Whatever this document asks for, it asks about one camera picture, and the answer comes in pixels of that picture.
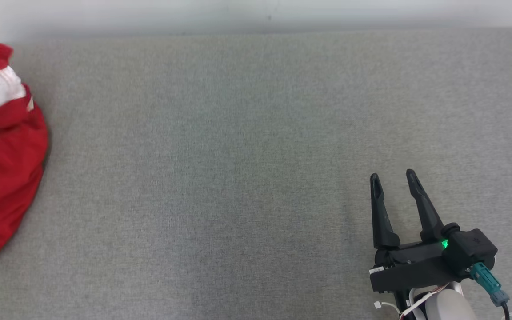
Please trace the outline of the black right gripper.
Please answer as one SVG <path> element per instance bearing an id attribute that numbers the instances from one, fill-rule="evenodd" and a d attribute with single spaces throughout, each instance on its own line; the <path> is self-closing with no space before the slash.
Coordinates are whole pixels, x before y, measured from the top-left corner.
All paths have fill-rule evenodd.
<path id="1" fill-rule="evenodd" d="M 388 217 L 380 178 L 376 173 L 370 176 L 372 240 L 376 249 L 375 264 L 369 271 L 370 283 L 374 292 L 394 294 L 400 307 L 406 306 L 411 289 L 461 281 L 443 258 L 442 253 L 447 247 L 447 241 L 442 241 L 441 235 L 444 225 L 431 199 L 414 170 L 407 169 L 406 177 L 418 209 L 421 241 L 434 243 L 401 245 Z"/>

